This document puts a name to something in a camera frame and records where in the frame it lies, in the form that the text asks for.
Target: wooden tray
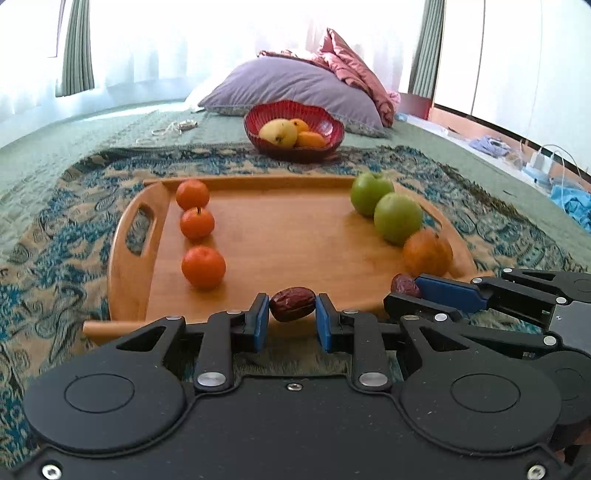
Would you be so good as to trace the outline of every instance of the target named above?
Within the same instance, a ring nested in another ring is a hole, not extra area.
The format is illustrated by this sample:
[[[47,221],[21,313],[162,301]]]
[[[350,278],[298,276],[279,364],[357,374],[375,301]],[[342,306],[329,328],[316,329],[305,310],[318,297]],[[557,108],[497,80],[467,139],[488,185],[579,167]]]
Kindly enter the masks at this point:
[[[174,194],[186,179],[150,184],[129,204],[115,232],[108,270],[111,322],[85,322],[97,343],[126,335],[166,315],[188,323],[205,322],[222,310],[247,310],[259,292],[273,296],[303,286],[327,293],[338,310],[354,307],[383,314],[382,301],[394,275],[405,270],[401,249],[384,241],[373,222],[357,214],[349,200],[354,177],[201,177],[211,192],[208,209],[216,219],[201,243],[214,247],[228,266],[215,290],[191,288],[181,258],[191,243],[178,225],[181,209]],[[453,249],[449,278],[469,281],[476,266],[466,243],[447,218],[420,195],[396,184],[439,223]],[[126,246],[138,210],[151,218],[141,255]],[[269,321],[269,332],[310,334],[310,318]]]

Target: tangerine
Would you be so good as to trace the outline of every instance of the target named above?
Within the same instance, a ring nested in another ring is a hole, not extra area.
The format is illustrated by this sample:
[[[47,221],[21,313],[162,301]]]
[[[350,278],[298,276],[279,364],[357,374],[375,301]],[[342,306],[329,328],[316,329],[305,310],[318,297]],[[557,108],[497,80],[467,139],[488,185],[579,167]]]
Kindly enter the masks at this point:
[[[187,250],[181,270],[193,287],[211,290],[222,282],[226,274],[226,261],[217,250],[198,245]]]
[[[326,146],[326,140],[322,135],[316,132],[300,132],[297,134],[295,146],[309,148],[324,148]]]
[[[453,251],[449,241],[432,228],[423,228],[404,242],[402,257],[408,271],[441,277],[452,266]]]
[[[199,240],[213,232],[216,222],[212,213],[199,207],[187,210],[181,217],[181,232],[189,240]]]
[[[310,127],[308,127],[308,124],[304,122],[301,118],[292,118],[290,122],[295,125],[298,133],[310,131]]]
[[[194,207],[205,207],[209,202],[207,185],[197,179],[185,180],[177,188],[176,200],[183,210]]]

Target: white sheer curtain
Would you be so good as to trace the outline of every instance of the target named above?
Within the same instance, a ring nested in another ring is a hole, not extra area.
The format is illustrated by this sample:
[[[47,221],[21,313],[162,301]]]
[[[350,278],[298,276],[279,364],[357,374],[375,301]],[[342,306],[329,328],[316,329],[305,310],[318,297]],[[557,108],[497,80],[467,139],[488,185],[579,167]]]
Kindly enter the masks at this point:
[[[56,93],[60,0],[6,0],[0,5],[0,122]]]
[[[177,77],[219,78],[259,50],[316,50],[335,29],[387,89],[406,91],[421,28],[421,0],[91,0],[95,81],[100,86]]]

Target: blue gripper pad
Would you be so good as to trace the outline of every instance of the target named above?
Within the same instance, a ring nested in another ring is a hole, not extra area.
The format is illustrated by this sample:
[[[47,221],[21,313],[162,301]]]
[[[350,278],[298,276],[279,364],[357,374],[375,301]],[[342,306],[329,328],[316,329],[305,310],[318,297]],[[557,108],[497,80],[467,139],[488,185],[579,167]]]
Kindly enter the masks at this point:
[[[260,352],[265,345],[267,325],[269,324],[269,295],[266,296],[261,309],[256,314],[255,349]]]
[[[331,337],[330,337],[330,320],[329,316],[322,305],[322,302],[316,296],[316,331],[320,338],[320,344],[322,350],[325,352],[330,351]]]
[[[488,302],[473,285],[458,285],[443,278],[425,277],[415,279],[418,289],[425,300],[446,305],[463,313],[476,313],[488,308]]]

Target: blue cloth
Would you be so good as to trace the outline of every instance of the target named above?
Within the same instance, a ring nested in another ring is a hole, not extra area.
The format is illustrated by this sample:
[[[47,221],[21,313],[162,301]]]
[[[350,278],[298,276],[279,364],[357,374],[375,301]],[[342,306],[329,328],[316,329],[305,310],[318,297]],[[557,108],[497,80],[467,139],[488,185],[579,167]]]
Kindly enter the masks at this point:
[[[591,194],[584,190],[554,185],[552,193],[550,193],[550,200],[591,233]]]
[[[495,158],[504,157],[511,149],[505,145],[501,140],[492,138],[490,135],[484,135],[480,138],[475,138],[469,145],[479,152],[486,153]]]

